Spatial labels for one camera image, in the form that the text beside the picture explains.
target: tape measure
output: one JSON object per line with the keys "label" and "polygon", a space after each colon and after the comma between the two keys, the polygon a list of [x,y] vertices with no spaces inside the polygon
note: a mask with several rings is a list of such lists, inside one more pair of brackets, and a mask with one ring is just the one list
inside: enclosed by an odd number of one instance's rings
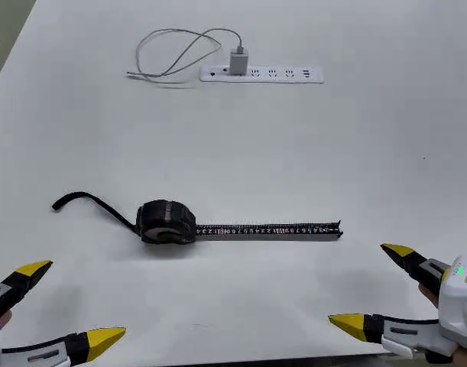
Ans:
{"label": "tape measure", "polygon": [[83,191],[68,193],[59,198],[52,208],[60,210],[68,202],[86,197],[107,210],[146,243],[177,243],[186,245],[195,241],[333,241],[343,232],[340,221],[294,224],[196,224],[189,208],[177,201],[154,200],[138,208],[136,224],[131,224],[110,205]]}

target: robotic hand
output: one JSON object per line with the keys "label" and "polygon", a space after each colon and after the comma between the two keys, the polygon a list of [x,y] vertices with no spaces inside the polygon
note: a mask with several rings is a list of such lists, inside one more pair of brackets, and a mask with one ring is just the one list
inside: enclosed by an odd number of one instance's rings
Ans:
{"label": "robotic hand", "polygon": [[[0,329],[10,318],[10,309],[50,268],[51,261],[21,266],[0,283]],[[73,333],[33,346],[0,349],[0,367],[69,367],[94,360],[125,334],[115,327]]]}
{"label": "robotic hand", "polygon": [[385,243],[381,247],[420,283],[426,296],[438,300],[439,319],[405,320],[346,313],[329,316],[330,322],[361,341],[380,343],[402,356],[412,358],[415,352],[423,350],[430,363],[450,363],[453,355],[454,362],[460,358],[467,361],[467,258],[459,256],[449,266],[405,246]]}

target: power strip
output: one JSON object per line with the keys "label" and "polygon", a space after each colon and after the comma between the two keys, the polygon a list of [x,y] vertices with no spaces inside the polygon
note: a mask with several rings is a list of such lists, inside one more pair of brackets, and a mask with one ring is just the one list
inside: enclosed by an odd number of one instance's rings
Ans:
{"label": "power strip", "polygon": [[227,83],[324,83],[319,67],[248,67],[246,75],[228,75],[228,65],[203,65],[202,82]]}

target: floor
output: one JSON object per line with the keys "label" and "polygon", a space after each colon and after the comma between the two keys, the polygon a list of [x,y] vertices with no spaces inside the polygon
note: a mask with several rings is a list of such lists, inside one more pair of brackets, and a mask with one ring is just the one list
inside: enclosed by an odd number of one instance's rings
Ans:
{"label": "floor", "polygon": [[33,4],[34,0],[0,0],[0,70]]}
{"label": "floor", "polygon": [[[11,52],[12,46],[18,38],[26,18],[33,8],[35,0],[0,0],[0,71],[4,62]],[[316,366],[335,366],[349,365],[349,362],[358,360],[358,358],[347,357],[344,359],[296,359],[270,362],[250,362],[250,363],[232,363],[221,366],[230,367],[313,367]],[[417,367],[426,365],[424,359],[413,361],[397,358],[389,358],[390,364],[395,367]]]}

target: black wrist strap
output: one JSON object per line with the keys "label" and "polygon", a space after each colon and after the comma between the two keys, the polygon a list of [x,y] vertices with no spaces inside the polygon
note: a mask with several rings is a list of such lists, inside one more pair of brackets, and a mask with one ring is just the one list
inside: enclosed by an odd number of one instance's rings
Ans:
{"label": "black wrist strap", "polygon": [[118,213],[118,211],[114,208],[112,208],[110,205],[107,203],[104,203],[102,200],[100,200],[97,196],[93,196],[91,193],[86,193],[85,191],[76,191],[75,193],[68,193],[67,195],[59,198],[52,206],[51,208],[55,211],[60,210],[63,206],[68,204],[70,201],[79,199],[81,197],[86,197],[88,199],[91,199],[94,201],[97,205],[101,206],[104,210],[106,210],[109,214],[114,216],[119,222],[124,224],[126,227],[128,227],[133,233],[136,233],[136,226],[134,224],[131,224],[130,221],[128,221],[124,216]]}

